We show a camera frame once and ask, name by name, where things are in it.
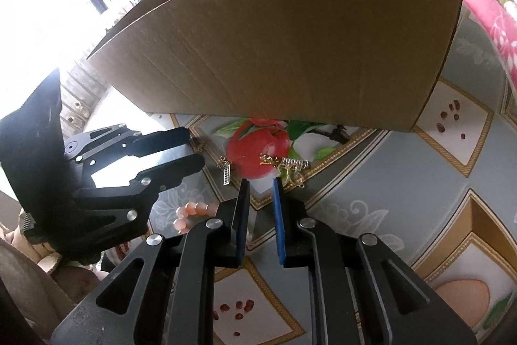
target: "red garment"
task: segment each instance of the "red garment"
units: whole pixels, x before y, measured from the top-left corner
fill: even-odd
[[[517,93],[517,23],[497,0],[463,0],[500,53]]]

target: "silver screw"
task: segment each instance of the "silver screw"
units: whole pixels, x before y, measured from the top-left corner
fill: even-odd
[[[316,220],[312,218],[302,218],[300,220],[300,225],[303,228],[314,228],[316,226]]]
[[[136,212],[135,210],[130,210],[127,215],[129,221],[134,221],[137,218],[137,216],[138,212]]]
[[[145,239],[145,242],[149,244],[149,246],[158,246],[163,239],[164,238],[160,234],[151,234]]]
[[[211,230],[215,230],[216,228],[219,228],[223,225],[223,221],[219,218],[210,218],[208,221],[206,221],[206,226],[210,228]]]
[[[361,236],[361,241],[367,246],[375,246],[377,244],[377,236],[372,233],[366,233]]]

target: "blue gripper pad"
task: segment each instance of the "blue gripper pad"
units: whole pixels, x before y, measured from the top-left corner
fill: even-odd
[[[285,262],[285,231],[284,221],[282,217],[282,201],[281,201],[281,181],[273,180],[273,208],[275,210],[275,229],[277,237],[277,252],[280,264]]]

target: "pink bead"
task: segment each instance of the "pink bead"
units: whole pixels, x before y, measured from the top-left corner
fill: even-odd
[[[176,208],[176,215],[178,218],[188,218],[189,213],[184,206],[180,206],[179,208]]]
[[[189,202],[187,205],[185,205],[185,208],[187,209],[187,212],[189,215],[195,215],[195,203]]]
[[[206,215],[208,215],[209,217],[215,217],[217,208],[219,208],[218,204],[209,204],[208,208],[206,209]]]
[[[208,205],[204,202],[196,203],[195,205],[195,213],[197,215],[206,215],[206,211],[208,209]]]
[[[174,226],[175,230],[183,230],[187,228],[187,220],[183,218],[178,218],[172,223],[172,225]]]

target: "cardboard box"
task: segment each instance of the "cardboard box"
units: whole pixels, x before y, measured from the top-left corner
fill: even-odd
[[[462,0],[144,0],[90,62],[146,112],[410,131]]]

